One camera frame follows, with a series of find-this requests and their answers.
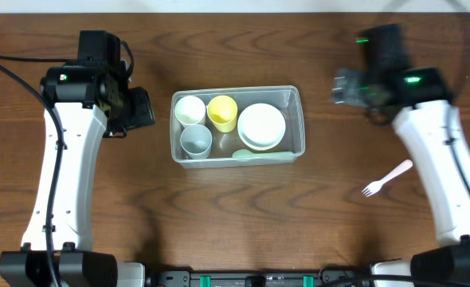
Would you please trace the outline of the cream plastic cup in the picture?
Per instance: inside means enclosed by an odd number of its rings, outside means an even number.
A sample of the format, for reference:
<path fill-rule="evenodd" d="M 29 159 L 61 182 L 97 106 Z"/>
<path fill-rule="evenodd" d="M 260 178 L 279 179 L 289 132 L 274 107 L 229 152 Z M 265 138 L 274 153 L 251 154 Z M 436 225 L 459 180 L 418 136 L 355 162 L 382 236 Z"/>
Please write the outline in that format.
<path fill-rule="evenodd" d="M 181 98 L 174 106 L 174 114 L 184 128 L 191 125 L 204 125 L 206 122 L 206 106 L 196 96 Z"/>

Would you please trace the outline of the grey plastic cup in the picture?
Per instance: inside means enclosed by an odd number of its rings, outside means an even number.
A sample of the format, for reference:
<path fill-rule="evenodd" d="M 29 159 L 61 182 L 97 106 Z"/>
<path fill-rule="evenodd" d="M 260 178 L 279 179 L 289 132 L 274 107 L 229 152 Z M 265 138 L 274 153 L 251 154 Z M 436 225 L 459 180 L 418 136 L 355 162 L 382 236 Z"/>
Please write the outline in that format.
<path fill-rule="evenodd" d="M 194 124 L 183 130 L 180 144 L 191 159 L 207 159 L 210 156 L 213 136 L 206 126 Z"/>

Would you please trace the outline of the yellow plastic cup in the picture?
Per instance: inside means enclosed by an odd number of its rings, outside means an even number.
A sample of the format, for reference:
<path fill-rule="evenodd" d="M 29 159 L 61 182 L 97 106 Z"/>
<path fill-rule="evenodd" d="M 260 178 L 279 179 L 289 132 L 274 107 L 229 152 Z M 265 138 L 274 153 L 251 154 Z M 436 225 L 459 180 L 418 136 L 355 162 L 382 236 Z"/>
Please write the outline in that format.
<path fill-rule="evenodd" d="M 216 96 L 207 105 L 207 116 L 219 132 L 231 132 L 236 127 L 237 114 L 237 103 L 230 96 Z"/>

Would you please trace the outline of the clear plastic container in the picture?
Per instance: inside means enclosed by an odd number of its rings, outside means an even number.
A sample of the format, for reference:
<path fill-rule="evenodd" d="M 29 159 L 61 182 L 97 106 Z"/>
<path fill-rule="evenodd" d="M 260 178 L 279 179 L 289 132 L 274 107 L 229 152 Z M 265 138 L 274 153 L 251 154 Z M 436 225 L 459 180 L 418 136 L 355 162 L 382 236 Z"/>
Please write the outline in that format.
<path fill-rule="evenodd" d="M 242 111 L 252 104 L 270 104 L 281 111 L 286 122 L 286 132 L 281 142 L 267 151 L 255 151 L 247 147 L 240 139 L 236 127 L 231 132 L 219 132 L 207 116 L 207 105 L 216 96 L 232 97 L 238 107 L 237 121 Z M 191 159 L 182 149 L 180 136 L 185 129 L 174 114 L 174 106 L 185 96 L 196 96 L 206 106 L 206 126 L 212 133 L 213 144 L 207 159 Z M 171 156 L 176 163 L 184 168 L 238 167 L 292 163 L 306 150 L 304 113 L 299 91 L 292 85 L 257 86 L 243 88 L 213 88 L 176 92 L 171 101 L 170 109 L 170 147 Z M 233 159 L 232 154 L 240 149 L 248 149 L 255 153 L 291 151 L 293 159 Z"/>

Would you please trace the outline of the mint green plastic spoon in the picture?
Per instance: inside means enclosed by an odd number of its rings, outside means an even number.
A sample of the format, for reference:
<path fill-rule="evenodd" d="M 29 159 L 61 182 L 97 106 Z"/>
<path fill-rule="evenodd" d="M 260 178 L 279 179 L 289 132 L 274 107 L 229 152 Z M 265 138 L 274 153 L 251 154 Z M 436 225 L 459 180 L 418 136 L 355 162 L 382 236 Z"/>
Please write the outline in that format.
<path fill-rule="evenodd" d="M 261 152 L 255 153 L 248 149 L 240 149 L 232 154 L 233 159 L 293 159 L 294 154 L 291 151 Z"/>

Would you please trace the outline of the white plastic bowl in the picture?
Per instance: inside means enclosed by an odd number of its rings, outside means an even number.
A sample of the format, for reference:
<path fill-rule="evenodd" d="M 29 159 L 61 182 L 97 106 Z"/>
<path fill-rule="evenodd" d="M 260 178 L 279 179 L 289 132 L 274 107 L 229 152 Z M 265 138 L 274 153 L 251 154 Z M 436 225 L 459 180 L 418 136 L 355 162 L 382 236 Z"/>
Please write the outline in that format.
<path fill-rule="evenodd" d="M 237 121 L 241 140 L 258 144 L 280 143 L 286 132 L 286 122 L 280 110 L 270 104 L 252 104 L 245 108 Z"/>

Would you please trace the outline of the pink plastic fork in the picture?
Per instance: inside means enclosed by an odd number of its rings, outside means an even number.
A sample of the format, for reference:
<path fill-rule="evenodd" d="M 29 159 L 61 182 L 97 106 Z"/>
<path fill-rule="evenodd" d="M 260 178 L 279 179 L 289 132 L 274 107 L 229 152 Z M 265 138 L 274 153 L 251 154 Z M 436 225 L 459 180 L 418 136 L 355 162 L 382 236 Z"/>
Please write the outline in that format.
<path fill-rule="evenodd" d="M 398 164 L 392 171 L 390 171 L 383 178 L 373 181 L 368 184 L 363 190 L 362 194 L 365 197 L 370 197 L 377 194 L 382 187 L 388 183 L 390 180 L 397 178 L 399 175 L 405 173 L 413 166 L 413 162 L 410 159 L 404 160 L 402 163 Z"/>

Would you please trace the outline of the yellow plastic bowl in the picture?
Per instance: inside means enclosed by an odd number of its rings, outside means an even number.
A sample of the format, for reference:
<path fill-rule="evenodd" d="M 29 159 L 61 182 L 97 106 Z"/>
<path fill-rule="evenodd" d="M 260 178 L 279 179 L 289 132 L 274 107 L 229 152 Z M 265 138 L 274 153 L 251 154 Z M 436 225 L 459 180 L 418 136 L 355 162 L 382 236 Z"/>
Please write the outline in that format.
<path fill-rule="evenodd" d="M 278 145 L 278 142 L 259 144 L 251 141 L 242 140 L 242 142 L 249 148 L 255 151 L 267 151 Z"/>

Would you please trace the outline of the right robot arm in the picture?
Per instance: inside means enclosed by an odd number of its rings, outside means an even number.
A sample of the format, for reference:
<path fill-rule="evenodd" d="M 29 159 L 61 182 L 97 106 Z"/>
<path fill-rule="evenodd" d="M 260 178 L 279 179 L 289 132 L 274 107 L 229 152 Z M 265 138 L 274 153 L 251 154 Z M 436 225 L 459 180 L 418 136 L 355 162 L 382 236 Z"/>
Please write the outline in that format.
<path fill-rule="evenodd" d="M 370 286 L 470 286 L 470 150 L 454 94 L 438 69 L 414 68 L 398 25 L 362 31 L 366 70 L 340 69 L 332 100 L 383 116 L 405 145 L 429 200 L 439 246 L 381 261 Z"/>

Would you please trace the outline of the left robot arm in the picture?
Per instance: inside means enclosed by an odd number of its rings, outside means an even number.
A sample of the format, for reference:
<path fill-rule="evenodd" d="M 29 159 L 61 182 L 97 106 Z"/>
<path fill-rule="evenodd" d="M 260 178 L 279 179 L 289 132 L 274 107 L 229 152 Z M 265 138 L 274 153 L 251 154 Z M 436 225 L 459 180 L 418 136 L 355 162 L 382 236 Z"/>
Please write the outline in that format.
<path fill-rule="evenodd" d="M 143 286 L 145 268 L 92 244 L 92 187 L 103 139 L 155 122 L 147 91 L 131 87 L 125 41 L 80 33 L 76 59 L 53 59 L 35 97 L 45 109 L 45 153 L 37 199 L 18 251 L 0 256 L 11 286 Z"/>

